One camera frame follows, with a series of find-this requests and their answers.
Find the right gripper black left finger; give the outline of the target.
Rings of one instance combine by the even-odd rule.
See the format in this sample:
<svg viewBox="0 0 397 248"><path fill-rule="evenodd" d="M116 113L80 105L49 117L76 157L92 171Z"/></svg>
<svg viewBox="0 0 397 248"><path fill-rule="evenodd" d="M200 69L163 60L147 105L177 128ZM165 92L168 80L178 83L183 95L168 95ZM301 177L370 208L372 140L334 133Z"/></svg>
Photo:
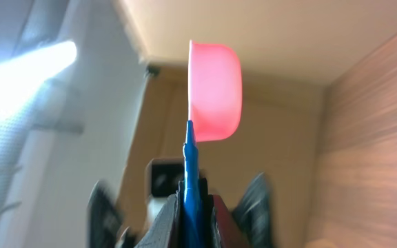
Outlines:
<svg viewBox="0 0 397 248"><path fill-rule="evenodd" d="M183 247L183 190L184 181L167 198L151 227L135 248L182 248Z"/></svg>

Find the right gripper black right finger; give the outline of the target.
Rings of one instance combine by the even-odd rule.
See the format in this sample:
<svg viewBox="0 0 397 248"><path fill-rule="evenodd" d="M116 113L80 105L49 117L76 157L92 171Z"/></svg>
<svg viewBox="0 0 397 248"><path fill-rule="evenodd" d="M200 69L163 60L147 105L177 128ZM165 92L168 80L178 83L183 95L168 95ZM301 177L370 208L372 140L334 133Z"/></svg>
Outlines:
<svg viewBox="0 0 397 248"><path fill-rule="evenodd" d="M247 238L238 228L223 199L208 193L207 179L199 179L203 202L204 247L250 248Z"/></svg>

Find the pink scoop blue handle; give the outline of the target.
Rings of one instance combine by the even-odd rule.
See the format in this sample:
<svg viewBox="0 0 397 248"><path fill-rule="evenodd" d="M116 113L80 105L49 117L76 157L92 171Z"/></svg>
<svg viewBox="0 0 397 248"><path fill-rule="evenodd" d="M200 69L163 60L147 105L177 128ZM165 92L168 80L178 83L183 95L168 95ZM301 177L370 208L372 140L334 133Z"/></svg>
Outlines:
<svg viewBox="0 0 397 248"><path fill-rule="evenodd" d="M235 133L241 119L242 91L240 62L231 48L190 41L188 115L183 146L183 228L186 247L204 245L196 144L224 140Z"/></svg>

